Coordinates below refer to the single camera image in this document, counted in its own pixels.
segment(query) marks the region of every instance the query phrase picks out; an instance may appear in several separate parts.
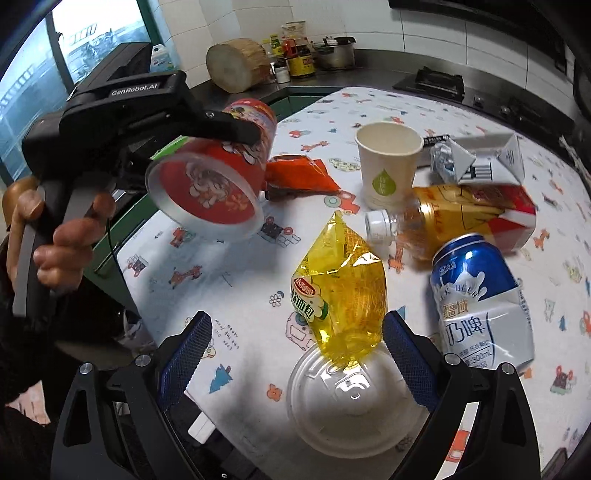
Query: chip bag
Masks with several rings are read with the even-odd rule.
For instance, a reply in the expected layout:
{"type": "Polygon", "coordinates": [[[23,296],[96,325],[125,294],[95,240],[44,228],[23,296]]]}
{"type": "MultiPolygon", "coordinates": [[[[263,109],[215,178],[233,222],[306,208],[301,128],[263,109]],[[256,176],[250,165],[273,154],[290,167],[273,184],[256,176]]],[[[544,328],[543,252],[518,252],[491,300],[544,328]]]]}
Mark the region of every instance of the chip bag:
{"type": "Polygon", "coordinates": [[[382,340],[386,276],[382,261],[335,212],[291,278],[291,302],[323,355],[346,366],[382,340]]]}

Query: white paper cup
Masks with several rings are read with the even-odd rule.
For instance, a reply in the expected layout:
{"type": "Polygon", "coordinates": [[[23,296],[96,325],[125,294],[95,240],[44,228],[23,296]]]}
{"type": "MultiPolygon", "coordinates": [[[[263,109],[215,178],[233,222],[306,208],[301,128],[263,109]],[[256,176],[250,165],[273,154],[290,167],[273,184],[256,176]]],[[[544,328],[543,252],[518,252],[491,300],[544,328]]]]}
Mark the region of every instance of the white paper cup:
{"type": "Polygon", "coordinates": [[[357,130],[363,196],[369,207],[397,207],[413,187],[423,138],[412,128],[392,122],[357,130]]]}

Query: white tile wall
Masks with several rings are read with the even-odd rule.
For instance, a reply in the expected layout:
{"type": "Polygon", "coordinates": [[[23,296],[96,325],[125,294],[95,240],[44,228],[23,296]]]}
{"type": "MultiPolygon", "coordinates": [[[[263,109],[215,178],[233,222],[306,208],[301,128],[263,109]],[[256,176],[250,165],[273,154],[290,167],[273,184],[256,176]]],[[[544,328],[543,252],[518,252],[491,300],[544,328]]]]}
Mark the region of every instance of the white tile wall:
{"type": "Polygon", "coordinates": [[[563,94],[573,95],[573,84],[554,66],[554,60],[534,47],[530,47],[527,71],[554,86],[563,94]]]}
{"type": "Polygon", "coordinates": [[[294,20],[306,21],[310,36],[345,31],[339,0],[290,0],[294,20]]]}
{"type": "Polygon", "coordinates": [[[245,8],[236,11],[241,37],[260,42],[273,33],[280,33],[285,22],[293,20],[290,7],[245,8]]]}
{"type": "Polygon", "coordinates": [[[176,0],[160,6],[160,10],[172,36],[207,26],[199,0],[176,0]]]}
{"type": "Polygon", "coordinates": [[[195,85],[206,82],[209,80],[209,72],[205,65],[200,65],[191,70],[187,70],[187,85],[189,88],[193,88],[195,85]]]}
{"type": "Polygon", "coordinates": [[[400,12],[384,0],[341,0],[341,5],[345,31],[349,33],[402,33],[400,12]]]}
{"type": "Polygon", "coordinates": [[[468,65],[515,83],[521,88],[525,88],[527,69],[519,67],[510,61],[505,61],[494,55],[468,47],[468,65]]]}
{"type": "Polygon", "coordinates": [[[289,7],[290,0],[232,0],[234,10],[257,7],[289,7]]]}
{"type": "Polygon", "coordinates": [[[207,51],[213,44],[207,27],[174,35],[173,41],[180,58],[180,67],[185,72],[204,64],[207,51]]]}
{"type": "Polygon", "coordinates": [[[233,11],[232,0],[200,0],[200,3],[208,24],[233,11]]]}
{"type": "Polygon", "coordinates": [[[402,30],[405,35],[436,38],[466,45],[466,22],[443,15],[401,10],[402,30]]]}
{"type": "Polygon", "coordinates": [[[405,34],[404,51],[419,55],[428,55],[463,65],[466,64],[466,44],[458,45],[457,43],[436,40],[434,38],[415,37],[405,34]]]}
{"type": "Polygon", "coordinates": [[[355,37],[355,48],[369,50],[404,51],[404,37],[400,33],[348,33],[355,37]]]}
{"type": "Polygon", "coordinates": [[[472,22],[466,22],[466,39],[468,48],[486,52],[527,70],[527,43],[472,22]]]}
{"type": "Polygon", "coordinates": [[[210,24],[209,32],[212,35],[214,44],[228,41],[233,38],[240,38],[242,36],[242,32],[240,30],[240,24],[238,23],[236,12],[231,12],[228,15],[224,15],[219,20],[216,20],[214,23],[210,24]]]}
{"type": "Polygon", "coordinates": [[[572,95],[566,95],[553,85],[538,77],[534,73],[528,72],[526,89],[538,97],[554,105],[562,113],[574,118],[578,107],[574,102],[572,95]]]}

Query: white bottle cap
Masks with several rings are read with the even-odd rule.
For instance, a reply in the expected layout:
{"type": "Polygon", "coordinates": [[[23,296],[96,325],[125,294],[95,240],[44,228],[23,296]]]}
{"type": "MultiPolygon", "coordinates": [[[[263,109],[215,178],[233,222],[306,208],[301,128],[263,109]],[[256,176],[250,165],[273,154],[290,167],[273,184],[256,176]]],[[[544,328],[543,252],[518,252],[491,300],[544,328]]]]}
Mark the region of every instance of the white bottle cap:
{"type": "Polygon", "coordinates": [[[394,239],[392,225],[387,210],[372,210],[365,214],[365,230],[368,243],[391,245],[394,239]]]}

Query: finger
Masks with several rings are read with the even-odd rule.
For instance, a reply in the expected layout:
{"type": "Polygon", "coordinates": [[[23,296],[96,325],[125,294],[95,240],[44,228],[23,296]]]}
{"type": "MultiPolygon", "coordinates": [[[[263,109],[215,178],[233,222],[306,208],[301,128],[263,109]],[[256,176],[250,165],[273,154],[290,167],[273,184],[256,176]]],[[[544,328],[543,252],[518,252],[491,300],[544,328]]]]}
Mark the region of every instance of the finger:
{"type": "Polygon", "coordinates": [[[88,247],[105,234],[105,226],[94,218],[77,218],[56,228],[53,243],[60,247],[88,247]]]}
{"type": "Polygon", "coordinates": [[[115,199],[110,193],[99,193],[92,203],[92,209],[94,210],[93,217],[101,223],[106,223],[107,219],[112,218],[115,214],[115,207],[115,199]]]}
{"type": "Polygon", "coordinates": [[[12,213],[6,258],[6,269],[13,284],[17,277],[18,257],[21,253],[25,225],[27,221],[38,219],[43,207],[43,200],[35,190],[26,190],[17,200],[17,206],[12,213]]]}
{"type": "Polygon", "coordinates": [[[49,270],[50,268],[79,270],[87,267],[92,261],[92,248],[42,245],[35,250],[33,260],[39,268],[44,270],[49,270]]]}
{"type": "Polygon", "coordinates": [[[60,291],[73,291],[82,281],[82,270],[62,270],[61,268],[40,268],[37,278],[45,286],[60,291]]]}

